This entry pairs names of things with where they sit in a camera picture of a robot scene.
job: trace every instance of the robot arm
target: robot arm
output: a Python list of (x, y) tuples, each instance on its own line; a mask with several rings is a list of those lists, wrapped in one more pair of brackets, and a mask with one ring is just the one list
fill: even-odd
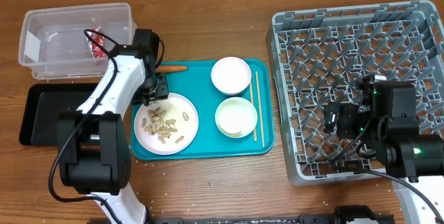
[[(117, 44), (110, 52), (114, 60), (108, 61), (108, 69), (91, 96), (75, 112), (63, 112), (58, 119), (59, 152), (66, 146), (59, 160), (63, 184), (80, 194), (104, 199), (109, 209), (96, 202), (112, 223), (117, 219), (143, 224), (149, 219), (129, 185), (131, 156), (122, 119), (131, 102), (148, 105), (169, 94), (164, 74), (155, 74), (159, 41), (151, 30), (137, 29), (133, 45)], [(93, 109), (103, 92), (100, 104)], [(84, 123), (77, 126), (80, 119)], [(75, 128), (79, 131), (67, 144)]]
[[(92, 114), (94, 115), (112, 112), (125, 116), (125, 112), (130, 105), (134, 93), (145, 81), (146, 75), (143, 60), (129, 55), (118, 55), (114, 59), (116, 60), (119, 72), (105, 97), (102, 99), (101, 104), (93, 111)], [(86, 114), (86, 112), (91, 109), (105, 86), (110, 82), (113, 72), (114, 64), (109, 60), (105, 75), (91, 96), (78, 107), (78, 111)]]
[[(440, 190), (444, 183), (444, 143), (438, 135), (419, 134), (414, 86), (366, 76), (357, 81), (357, 88), (362, 91), (359, 105), (329, 103), (324, 132), (334, 132), (337, 125), (340, 138), (356, 142), (362, 136), (361, 142), (373, 149), (373, 157), (386, 167), (386, 175), (382, 175), (401, 179), (424, 195), (422, 199), (411, 189), (393, 183), (407, 223), (440, 223), (432, 210), (444, 215), (444, 194)], [(361, 129), (364, 123), (369, 126)]]

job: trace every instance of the plastic container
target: plastic container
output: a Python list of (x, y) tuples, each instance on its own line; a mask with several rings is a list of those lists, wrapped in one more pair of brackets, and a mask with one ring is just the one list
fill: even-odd
[[(135, 31), (127, 3), (109, 3), (32, 10), (26, 13), (19, 46), (19, 63), (36, 79), (102, 76), (108, 57), (93, 58), (83, 33), (101, 27), (120, 44), (130, 44)], [(105, 40), (105, 48), (113, 43)]]
[[(351, 140), (323, 132), (324, 107), (329, 101), (359, 102), (361, 94), (351, 84), (368, 74), (412, 82), (420, 132), (442, 136), (443, 32), (430, 1), (276, 13), (266, 43), (290, 182), (307, 185), (373, 177), (330, 168), (329, 159)], [(361, 168), (385, 171), (375, 159), (359, 158), (354, 148), (346, 159)]]

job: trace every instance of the teal tray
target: teal tray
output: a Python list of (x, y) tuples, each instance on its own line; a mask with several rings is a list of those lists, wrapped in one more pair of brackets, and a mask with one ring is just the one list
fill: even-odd
[[(140, 105), (133, 106), (131, 121), (131, 150), (140, 160), (174, 160), (208, 157), (231, 157), (237, 155), (260, 155), (270, 151), (275, 141), (273, 130), (273, 112), (271, 109), (270, 81), (266, 65), (257, 59), (245, 59), (251, 68), (253, 98), (257, 110), (257, 141), (253, 133), (240, 139), (229, 138), (222, 134), (216, 126), (214, 114), (216, 108), (226, 96), (218, 91), (211, 81), (211, 69), (216, 61), (165, 62), (171, 65), (186, 65), (187, 71), (167, 74), (168, 87), (174, 92), (188, 98), (197, 110), (199, 128), (196, 137), (184, 150), (172, 155), (156, 155), (147, 151), (138, 142), (134, 133), (134, 118)], [(264, 143), (262, 148), (261, 127), (259, 121), (259, 103), (257, 100), (256, 75), (259, 75), (259, 86), (262, 101), (262, 116), (264, 121)], [(250, 100), (250, 88), (247, 87), (240, 95)]]

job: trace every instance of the white bowl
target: white bowl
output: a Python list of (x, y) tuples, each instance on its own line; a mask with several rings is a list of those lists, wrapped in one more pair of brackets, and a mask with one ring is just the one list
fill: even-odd
[(251, 69), (240, 58), (222, 58), (211, 70), (211, 81), (222, 93), (234, 96), (247, 88), (251, 81)]
[(232, 97), (225, 99), (216, 110), (217, 128), (227, 137), (241, 138), (250, 134), (257, 124), (257, 112), (250, 101)]

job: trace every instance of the red packet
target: red packet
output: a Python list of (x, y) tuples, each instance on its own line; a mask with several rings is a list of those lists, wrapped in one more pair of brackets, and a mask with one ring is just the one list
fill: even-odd
[[(99, 27), (98, 28), (92, 28), (91, 30), (102, 33), (102, 28), (99, 28)], [(91, 33), (91, 32), (89, 32), (88, 35), (91, 36), (91, 38), (95, 42), (97, 42), (97, 44), (100, 44), (101, 46), (103, 46), (105, 44), (105, 39), (102, 36), (100, 36), (100, 35), (98, 35), (96, 33)], [(90, 49), (93, 57), (95, 57), (95, 58), (102, 58), (102, 57), (106, 56), (106, 54), (102, 50), (100, 50), (100, 48), (97, 45), (93, 44), (89, 40), (88, 40), (88, 44), (89, 44), (89, 49)]]

